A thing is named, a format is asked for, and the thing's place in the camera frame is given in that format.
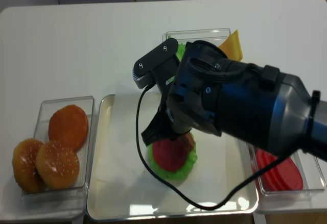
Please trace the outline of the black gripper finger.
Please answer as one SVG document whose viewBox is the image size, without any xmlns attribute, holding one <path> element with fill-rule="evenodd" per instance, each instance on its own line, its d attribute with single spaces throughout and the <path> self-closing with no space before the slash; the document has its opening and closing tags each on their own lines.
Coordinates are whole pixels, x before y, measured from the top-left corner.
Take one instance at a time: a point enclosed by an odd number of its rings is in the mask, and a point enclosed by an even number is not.
<svg viewBox="0 0 327 224">
<path fill-rule="evenodd" d="M 149 146 L 157 141 L 176 139 L 179 134 L 172 128 L 172 123 L 165 110 L 158 108 L 150 124 L 141 133 L 143 142 Z"/>
</svg>

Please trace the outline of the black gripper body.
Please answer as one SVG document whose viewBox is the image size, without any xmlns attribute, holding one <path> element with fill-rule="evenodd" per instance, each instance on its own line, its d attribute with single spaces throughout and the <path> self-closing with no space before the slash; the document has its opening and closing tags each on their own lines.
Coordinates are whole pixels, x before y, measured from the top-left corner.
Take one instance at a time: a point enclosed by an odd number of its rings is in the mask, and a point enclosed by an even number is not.
<svg viewBox="0 0 327 224">
<path fill-rule="evenodd" d="M 200 78 L 198 74 L 218 71 L 214 65 L 218 59 L 226 57 L 218 47 L 207 41 L 196 40 L 186 44 L 175 75 L 161 92 L 159 105 L 161 110 L 166 111 L 173 130 L 179 136 L 188 133 L 192 128 L 221 136 L 220 129 L 214 125 L 214 112 L 203 106 L 203 102 L 209 105 L 214 103 L 212 83 Z"/>
</svg>

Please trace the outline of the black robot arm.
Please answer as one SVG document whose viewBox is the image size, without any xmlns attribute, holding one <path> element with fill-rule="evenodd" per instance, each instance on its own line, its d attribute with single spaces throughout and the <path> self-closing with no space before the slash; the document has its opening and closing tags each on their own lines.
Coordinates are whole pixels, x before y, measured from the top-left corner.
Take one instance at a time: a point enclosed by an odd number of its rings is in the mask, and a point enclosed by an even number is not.
<svg viewBox="0 0 327 224">
<path fill-rule="evenodd" d="M 308 93 L 301 79 L 266 65 L 228 59 L 215 45 L 197 40 L 177 58 L 171 38 L 133 67 L 139 88 L 155 83 L 157 113 L 142 132 L 145 144 L 197 129 L 222 133 L 277 157 L 302 150 L 326 160 L 326 102 Z"/>
</svg>

